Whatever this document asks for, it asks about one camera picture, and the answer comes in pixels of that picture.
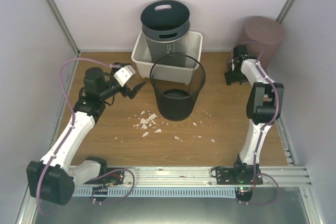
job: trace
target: wooden tabletop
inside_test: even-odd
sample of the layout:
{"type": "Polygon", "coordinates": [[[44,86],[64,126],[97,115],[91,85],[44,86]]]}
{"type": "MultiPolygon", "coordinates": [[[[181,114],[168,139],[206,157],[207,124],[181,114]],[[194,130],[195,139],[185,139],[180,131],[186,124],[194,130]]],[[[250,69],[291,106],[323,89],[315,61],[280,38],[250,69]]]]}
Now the wooden tabletop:
{"type": "MultiPolygon", "coordinates": [[[[130,52],[83,53],[82,57],[106,63],[132,62],[130,52]]],[[[78,165],[86,157],[96,156],[106,159],[113,166],[232,166],[247,134],[246,103],[251,86],[249,83],[241,86],[225,84],[227,58],[228,54],[223,52],[202,53],[206,83],[192,115],[184,121],[171,122],[160,116],[149,79],[145,79],[147,84],[133,100],[117,94],[114,105],[106,107],[96,126],[83,140],[72,164],[78,165]],[[158,115],[154,119],[157,125],[146,130],[133,127],[140,124],[141,118],[146,119],[153,113],[158,115]]],[[[69,96],[72,105],[83,87],[85,71],[93,66],[96,65],[91,62],[79,62],[69,96]]],[[[137,75],[128,85],[133,88],[142,81],[137,75]]],[[[61,130],[69,118],[70,112],[66,108],[61,130]]],[[[287,165],[275,125],[265,139],[260,165],[287,165]]]]}

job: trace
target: wooden floor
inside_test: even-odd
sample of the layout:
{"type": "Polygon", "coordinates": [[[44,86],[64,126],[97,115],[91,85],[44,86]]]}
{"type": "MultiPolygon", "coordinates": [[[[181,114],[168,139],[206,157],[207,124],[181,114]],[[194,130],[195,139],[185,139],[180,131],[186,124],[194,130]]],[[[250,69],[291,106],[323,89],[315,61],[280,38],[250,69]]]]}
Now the wooden floor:
{"type": "MultiPolygon", "coordinates": [[[[132,62],[130,52],[84,53],[82,57],[106,63],[132,62]]],[[[80,145],[72,164],[77,165],[88,156],[96,156],[105,158],[109,165],[117,166],[231,166],[245,141],[248,129],[245,110],[251,87],[249,83],[241,86],[225,84],[227,57],[228,54],[222,52],[202,53],[206,83],[192,115],[182,122],[171,122],[160,116],[149,79],[133,100],[116,95],[114,105],[105,109],[97,125],[80,145]],[[152,126],[156,129],[133,127],[140,123],[139,118],[148,118],[152,113],[159,115],[155,119],[157,125],[152,126]]],[[[93,66],[94,63],[79,62],[70,93],[72,105],[83,87],[85,71],[93,66]]],[[[133,88],[142,81],[137,75],[129,86],[133,88]]],[[[69,109],[66,108],[61,129],[64,129],[69,117],[69,109]]],[[[266,137],[260,165],[287,165],[275,125],[266,137]]]]}

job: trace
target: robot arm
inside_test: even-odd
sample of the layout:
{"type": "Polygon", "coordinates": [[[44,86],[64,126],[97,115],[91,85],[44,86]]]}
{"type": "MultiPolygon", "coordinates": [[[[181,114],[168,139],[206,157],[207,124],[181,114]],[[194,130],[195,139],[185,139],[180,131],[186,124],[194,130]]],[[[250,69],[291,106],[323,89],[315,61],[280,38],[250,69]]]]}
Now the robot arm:
{"type": "MultiPolygon", "coordinates": [[[[219,184],[245,184],[254,183],[255,172],[260,173],[259,157],[267,132],[274,122],[271,122],[276,113],[276,97],[272,86],[276,88],[278,97],[278,112],[276,119],[280,117],[283,88],[281,83],[267,76],[255,57],[250,57],[245,45],[234,48],[234,55],[230,63],[230,71],[225,73],[227,85],[231,83],[248,81],[252,90],[246,105],[246,115],[249,118],[249,128],[243,149],[238,154],[233,168],[217,169],[220,174],[219,184]]],[[[256,179],[257,184],[262,184],[261,178],[256,179]]]]}
{"type": "Polygon", "coordinates": [[[113,104],[108,104],[106,99],[114,99],[119,92],[123,97],[133,99],[145,85],[145,82],[138,84],[131,91],[125,84],[134,77],[135,71],[129,65],[119,65],[121,68],[113,68],[111,73],[104,73],[100,68],[86,71],[84,88],[80,90],[79,100],[74,107],[74,125],[70,118],[48,153],[39,162],[31,161],[27,166],[28,186],[32,197],[36,197],[38,181],[46,165],[49,167],[41,185],[40,198],[59,205],[65,205],[71,199],[76,187],[107,172],[106,161],[100,158],[87,158],[82,164],[72,168],[70,163],[85,136],[99,120],[106,104],[113,104]]]}

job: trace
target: dark gray bucket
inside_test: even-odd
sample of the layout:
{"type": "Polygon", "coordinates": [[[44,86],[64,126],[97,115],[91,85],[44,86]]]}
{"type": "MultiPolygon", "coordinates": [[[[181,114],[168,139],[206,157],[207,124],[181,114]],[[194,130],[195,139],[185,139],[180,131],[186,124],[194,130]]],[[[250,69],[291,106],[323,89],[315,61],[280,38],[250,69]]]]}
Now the dark gray bucket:
{"type": "Polygon", "coordinates": [[[143,10],[142,31],[154,63],[164,56],[187,52],[189,17],[188,7],[174,0],[158,1],[143,10]]]}

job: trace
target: black trash can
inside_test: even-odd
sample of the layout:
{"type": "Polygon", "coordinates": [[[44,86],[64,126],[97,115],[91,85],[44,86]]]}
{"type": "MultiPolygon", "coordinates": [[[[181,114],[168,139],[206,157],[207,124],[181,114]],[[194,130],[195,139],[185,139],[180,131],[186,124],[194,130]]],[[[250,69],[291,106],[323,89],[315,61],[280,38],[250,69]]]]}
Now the black trash can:
{"type": "Polygon", "coordinates": [[[181,121],[193,112],[205,83],[205,70],[188,55],[169,55],[153,65],[150,80],[161,115],[170,121],[181,121]],[[167,62],[176,62],[177,58],[185,61],[185,67],[167,66],[167,62]]]}
{"type": "Polygon", "coordinates": [[[184,4],[162,0],[147,6],[141,13],[142,31],[155,63],[163,56],[186,54],[190,12],[184,4]]]}

